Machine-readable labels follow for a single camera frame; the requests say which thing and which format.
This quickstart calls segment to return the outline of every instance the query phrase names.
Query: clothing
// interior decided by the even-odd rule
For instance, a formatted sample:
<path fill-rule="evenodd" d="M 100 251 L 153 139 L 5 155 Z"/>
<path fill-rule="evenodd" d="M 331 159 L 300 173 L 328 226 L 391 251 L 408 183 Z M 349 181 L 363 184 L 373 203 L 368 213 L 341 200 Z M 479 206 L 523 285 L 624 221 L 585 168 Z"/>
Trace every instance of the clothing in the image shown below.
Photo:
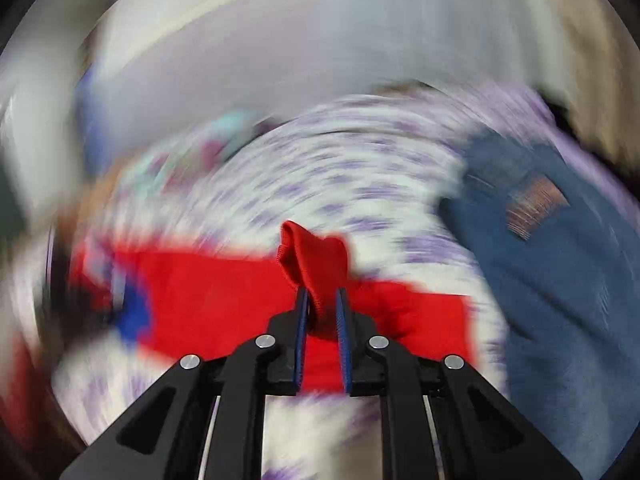
<path fill-rule="evenodd" d="M 294 222 L 282 225 L 275 259 L 152 246 L 116 249 L 112 257 L 96 252 L 98 248 L 76 254 L 72 279 L 112 291 L 120 279 L 114 276 L 124 274 L 124 299 L 115 321 L 121 334 L 174 359 L 189 353 L 205 359 L 231 354 L 240 343 L 264 333 L 274 314 L 292 309 L 297 288 L 305 286 L 314 308 L 302 389 L 343 391 L 334 303 L 335 291 L 343 286 L 354 311 L 372 316 L 381 334 L 416 355 L 439 360 L 455 353 L 475 361 L 462 297 L 350 278 L 344 242 L 316 237 Z M 97 268 L 104 271 L 103 283 L 97 283 Z"/>
<path fill-rule="evenodd" d="M 487 130 L 466 161 L 439 211 L 509 325 L 511 400 L 599 479 L 640 420 L 640 238 L 550 146 Z"/>

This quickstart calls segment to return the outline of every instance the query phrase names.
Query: white wall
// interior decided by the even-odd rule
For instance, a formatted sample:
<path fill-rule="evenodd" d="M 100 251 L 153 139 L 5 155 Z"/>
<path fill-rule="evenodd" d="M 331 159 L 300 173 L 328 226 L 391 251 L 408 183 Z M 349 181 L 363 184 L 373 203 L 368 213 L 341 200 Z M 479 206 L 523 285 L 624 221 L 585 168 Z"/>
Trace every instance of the white wall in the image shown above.
<path fill-rule="evenodd" d="M 37 0 L 0 56 L 0 98 L 12 95 L 6 155 L 31 222 L 82 184 L 78 49 L 113 1 Z"/>

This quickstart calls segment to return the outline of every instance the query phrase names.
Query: black object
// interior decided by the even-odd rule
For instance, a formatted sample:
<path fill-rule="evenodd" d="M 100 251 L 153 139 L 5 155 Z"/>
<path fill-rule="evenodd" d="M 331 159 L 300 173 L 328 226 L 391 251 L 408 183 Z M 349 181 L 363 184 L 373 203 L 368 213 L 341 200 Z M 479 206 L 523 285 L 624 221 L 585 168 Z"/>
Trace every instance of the black object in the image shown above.
<path fill-rule="evenodd" d="M 308 293 L 268 335 L 208 362 L 185 356 L 63 473 L 63 480 L 260 478 L 265 395 L 302 380 Z M 385 480 L 580 480 L 579 473 L 458 356 L 418 358 L 379 336 L 336 295 L 342 376 L 352 396 L 380 396 Z M 437 447 L 433 436 L 437 435 Z"/>

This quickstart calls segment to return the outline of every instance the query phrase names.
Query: multicolored fabric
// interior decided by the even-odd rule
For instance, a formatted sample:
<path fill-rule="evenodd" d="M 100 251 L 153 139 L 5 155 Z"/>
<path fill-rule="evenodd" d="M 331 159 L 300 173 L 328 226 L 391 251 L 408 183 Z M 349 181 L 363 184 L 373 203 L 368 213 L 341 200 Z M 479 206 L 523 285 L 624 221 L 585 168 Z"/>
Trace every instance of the multicolored fabric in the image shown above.
<path fill-rule="evenodd" d="M 276 250 L 287 219 L 318 235 L 338 232 L 350 246 L 353 272 L 468 296 L 478 369 L 506 393 L 504 319 L 473 255 L 435 210 L 439 197 L 456 189 L 464 170 L 460 148 L 481 124 L 521 142 L 559 135 L 542 100 L 526 88 L 348 96 L 254 140 L 216 173 L 191 175 L 188 186 L 143 187 L 140 175 L 152 168 L 132 168 L 96 230 L 118 240 L 258 254 Z M 69 356 L 53 386 L 91 442 L 136 397 L 131 381 L 149 384 L 167 366 L 141 365 L 110 335 Z M 380 413 L 370 399 L 267 402 L 265 480 L 382 478 L 381 456 Z"/>

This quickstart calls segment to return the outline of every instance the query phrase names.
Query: folded red fabric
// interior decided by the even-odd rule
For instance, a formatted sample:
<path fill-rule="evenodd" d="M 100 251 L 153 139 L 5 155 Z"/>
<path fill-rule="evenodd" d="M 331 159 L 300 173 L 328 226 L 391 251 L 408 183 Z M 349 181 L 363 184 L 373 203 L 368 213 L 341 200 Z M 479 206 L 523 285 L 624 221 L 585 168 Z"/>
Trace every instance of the folded red fabric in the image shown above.
<path fill-rule="evenodd" d="M 455 353 L 473 362 L 461 296 L 352 278 L 341 238 L 316 237 L 291 221 L 284 222 L 281 234 L 275 260 L 155 246 L 116 247 L 116 264 L 125 271 L 127 283 L 134 284 L 138 302 L 148 310 L 148 321 L 137 331 L 137 341 L 175 359 L 188 353 L 205 359 L 224 356 L 263 333 L 271 316 L 290 310 L 296 289 L 305 286 L 314 308 L 302 389 L 340 391 L 334 301 L 336 289 L 344 286 L 354 311 L 372 316 L 381 334 L 398 340 L 414 354 L 440 359 Z M 131 308 L 128 303 L 132 302 L 127 301 L 126 293 L 124 312 Z"/>

